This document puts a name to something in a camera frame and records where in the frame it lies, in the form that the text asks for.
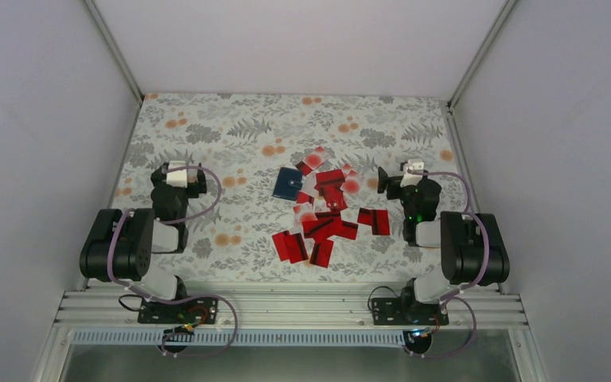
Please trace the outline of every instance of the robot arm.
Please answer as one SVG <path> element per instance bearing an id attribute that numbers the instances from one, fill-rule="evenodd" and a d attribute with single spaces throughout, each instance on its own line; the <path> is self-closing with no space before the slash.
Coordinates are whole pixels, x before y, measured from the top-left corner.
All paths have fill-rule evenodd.
<path id="1" fill-rule="evenodd" d="M 80 256 L 80 271 L 89 279 L 110 282 L 107 274 L 107 256 L 114 227 L 123 213 L 119 209 L 102 209 L 85 241 Z M 177 277 L 151 264 L 152 248 L 158 239 L 160 248 L 177 245 L 177 232 L 165 231 L 162 235 L 155 229 L 161 223 L 154 221 L 153 209 L 137 209 L 127 218 L 115 247 L 114 275 L 118 279 L 130 280 L 150 295 L 174 300 L 177 297 Z"/>
<path id="2" fill-rule="evenodd" d="M 186 170 L 166 172 L 184 166 L 185 162 L 166 162 L 151 174 L 153 208 L 136 209 L 127 217 L 114 250 L 113 273 L 117 279 L 130 280 L 149 295 L 165 300 L 186 297 L 185 287 L 180 278 L 151 264 L 151 253 L 184 250 L 188 229 L 184 221 L 176 220 L 185 219 L 189 198 L 207 193 L 203 171 L 198 170 L 191 180 Z M 97 214 L 80 254 L 83 276 L 110 282 L 107 257 L 122 214 L 118 209 L 102 209 Z"/>

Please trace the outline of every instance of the dark blue card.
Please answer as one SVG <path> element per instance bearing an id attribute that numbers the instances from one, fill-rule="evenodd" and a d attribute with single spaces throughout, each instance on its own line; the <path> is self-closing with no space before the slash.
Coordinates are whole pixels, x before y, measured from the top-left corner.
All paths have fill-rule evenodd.
<path id="1" fill-rule="evenodd" d="M 275 182 L 273 196 L 288 201 L 295 201 L 298 196 L 298 191 L 303 186 L 301 180 L 303 174 L 296 169 L 282 167 L 278 173 L 278 180 Z"/>

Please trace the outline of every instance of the red translucent card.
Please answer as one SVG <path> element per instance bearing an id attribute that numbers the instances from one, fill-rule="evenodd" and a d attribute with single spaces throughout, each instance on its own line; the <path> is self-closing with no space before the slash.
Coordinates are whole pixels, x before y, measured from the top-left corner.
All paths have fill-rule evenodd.
<path id="1" fill-rule="evenodd" d="M 345 183 L 345 175 L 343 174 L 343 170 L 340 169 L 317 173 L 316 177 L 317 185 L 320 188 L 340 186 Z"/>
<path id="2" fill-rule="evenodd" d="M 307 193 L 302 193 L 302 192 L 298 192 L 298 195 L 296 196 L 296 203 L 310 203 L 312 204 L 315 201 L 314 197 L 311 197 L 310 195 L 308 195 Z"/>
<path id="3" fill-rule="evenodd" d="M 349 221 L 343 221 L 341 223 L 341 229 L 336 232 L 336 236 L 344 237 L 345 239 L 356 240 L 358 225 L 350 223 Z"/>
<path id="4" fill-rule="evenodd" d="M 320 243 L 315 244 L 313 254 L 310 255 L 310 263 L 318 267 L 327 268 L 332 250 L 333 241 L 331 240 L 322 240 Z"/>
<path id="5" fill-rule="evenodd" d="M 289 259 L 289 251 L 285 243 L 285 238 L 289 235 L 289 231 L 283 231 L 273 235 L 273 243 L 275 243 L 275 249 L 278 250 L 280 261 L 287 261 Z"/>
<path id="6" fill-rule="evenodd" d="M 336 235 L 343 226 L 341 219 L 322 219 L 303 222 L 303 236 L 315 239 L 315 243 L 320 243 L 324 239 Z"/>
<path id="7" fill-rule="evenodd" d="M 360 209 L 357 223 L 370 225 L 374 235 L 390 235 L 390 218 L 386 209 Z"/>
<path id="8" fill-rule="evenodd" d="M 311 169 L 310 166 L 306 165 L 304 162 L 297 163 L 296 168 L 303 173 L 303 176 L 313 172 L 313 169 Z"/>

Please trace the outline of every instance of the white panel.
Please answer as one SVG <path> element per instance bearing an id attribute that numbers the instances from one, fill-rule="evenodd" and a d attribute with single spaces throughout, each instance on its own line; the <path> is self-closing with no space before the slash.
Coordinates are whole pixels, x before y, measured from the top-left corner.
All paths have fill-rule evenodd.
<path id="1" fill-rule="evenodd" d="M 504 0 L 97 0 L 150 92 L 451 97 Z"/>
<path id="2" fill-rule="evenodd" d="M 611 2 L 519 2 L 456 110 L 548 376 L 611 380 Z"/>
<path id="3" fill-rule="evenodd" d="M 137 104 L 82 2 L 0 1 L 0 380 L 30 380 Z"/>

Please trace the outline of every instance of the floral tablecloth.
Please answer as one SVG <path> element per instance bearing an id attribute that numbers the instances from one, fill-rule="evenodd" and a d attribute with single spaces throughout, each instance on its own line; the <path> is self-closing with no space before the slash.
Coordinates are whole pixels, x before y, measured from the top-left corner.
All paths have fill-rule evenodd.
<path id="1" fill-rule="evenodd" d="M 348 195 L 343 218 L 358 208 L 387 209 L 391 236 L 360 225 L 357 240 L 335 237 L 328 268 L 281 263 L 271 236 L 294 225 L 294 202 L 272 197 L 280 167 L 293 167 L 323 146 L 331 158 L 320 170 L 352 166 L 364 179 Z M 114 208 L 151 206 L 150 174 L 163 162 L 185 160 L 214 171 L 223 197 L 213 212 L 189 222 L 184 253 L 153 255 L 183 279 L 198 281 L 403 281 L 439 264 L 435 250 L 402 240 L 399 201 L 376 193 L 377 167 L 400 174 L 399 163 L 420 158 L 426 169 L 457 171 L 439 102 L 431 98 L 160 93 L 146 95 L 130 142 Z M 189 213 L 218 192 L 190 199 Z M 457 180 L 442 184 L 439 210 L 462 209 Z"/>

